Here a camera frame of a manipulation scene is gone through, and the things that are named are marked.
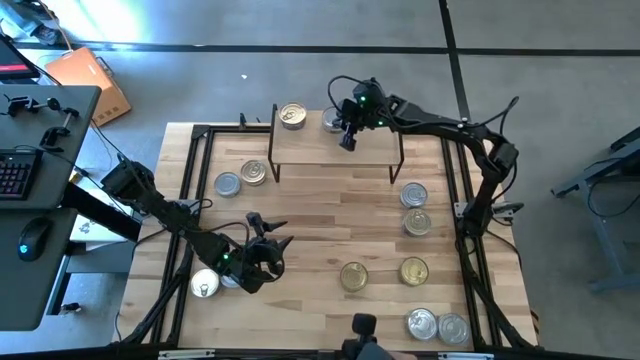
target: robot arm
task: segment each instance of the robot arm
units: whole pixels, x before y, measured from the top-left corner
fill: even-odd
[[[465,145],[482,171],[483,181],[476,197],[467,204],[459,226],[465,235],[482,236],[491,221],[492,197],[514,167],[518,150],[504,136],[495,133],[486,123],[469,124],[423,111],[419,106],[398,96],[385,96],[375,80],[359,81],[353,90],[356,101],[342,100],[338,122],[345,130],[340,146],[354,151],[355,135],[365,128],[388,127],[404,135],[434,135]],[[508,112],[515,101],[505,110]],[[484,142],[493,147],[489,153]]]
[[[188,206],[164,199],[154,184],[153,173],[138,162],[121,159],[103,180],[103,190],[124,205],[140,213],[149,213],[171,233],[179,234],[192,247],[203,264],[220,276],[231,277],[244,290],[253,294],[262,284],[273,282],[284,273],[283,252],[293,236],[280,242],[265,238],[285,222],[264,222],[258,213],[247,214],[247,221],[256,236],[244,246],[217,229],[203,230]],[[262,269],[266,264],[268,271]]]

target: silver can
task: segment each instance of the silver can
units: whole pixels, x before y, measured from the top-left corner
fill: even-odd
[[[287,130],[299,130],[307,119],[307,109],[300,103],[288,103],[278,112],[278,117]]]
[[[218,291],[220,277],[211,269],[202,269],[191,277],[191,292],[197,297],[209,297]]]
[[[424,236],[431,230],[431,218],[423,209],[410,209],[402,220],[402,228],[411,236]]]
[[[400,193],[400,202],[411,209],[421,207],[427,202],[427,189],[418,183],[408,183]]]
[[[454,313],[438,318],[438,337],[447,345],[465,345],[469,340],[469,324]]]
[[[224,172],[218,175],[213,186],[215,187],[218,195],[231,198],[238,195],[241,184],[238,175],[231,172]]]
[[[342,129],[339,126],[335,126],[333,124],[333,121],[337,119],[338,119],[338,115],[336,114],[335,107],[331,106],[325,109],[322,112],[322,128],[324,129],[324,131],[332,134],[341,133]]]
[[[222,285],[224,285],[224,287],[229,288],[229,289],[236,289],[239,288],[240,285],[238,285],[237,282],[235,282],[232,278],[230,278],[229,276],[223,276],[220,278],[220,283]]]
[[[427,309],[415,309],[407,315],[407,328],[414,338],[421,341],[433,339],[438,333],[436,316]]]
[[[267,167],[258,160],[249,160],[242,165],[240,176],[247,185],[258,186],[267,179]]]

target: computer mouse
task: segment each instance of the computer mouse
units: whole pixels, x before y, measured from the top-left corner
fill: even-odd
[[[34,261],[42,255],[51,225],[53,222],[46,217],[37,217],[25,225],[18,241],[20,260]]]

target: wooden shelf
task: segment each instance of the wooden shelf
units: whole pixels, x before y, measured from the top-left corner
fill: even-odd
[[[387,167],[401,162],[398,134],[389,129],[365,130],[356,135],[356,150],[340,147],[342,134],[322,128],[322,111],[308,111],[302,129],[287,130],[275,116],[271,160],[278,165],[333,165]]]

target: keyboard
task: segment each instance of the keyboard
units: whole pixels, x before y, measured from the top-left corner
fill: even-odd
[[[0,149],[0,201],[27,199],[41,159],[39,149]]]

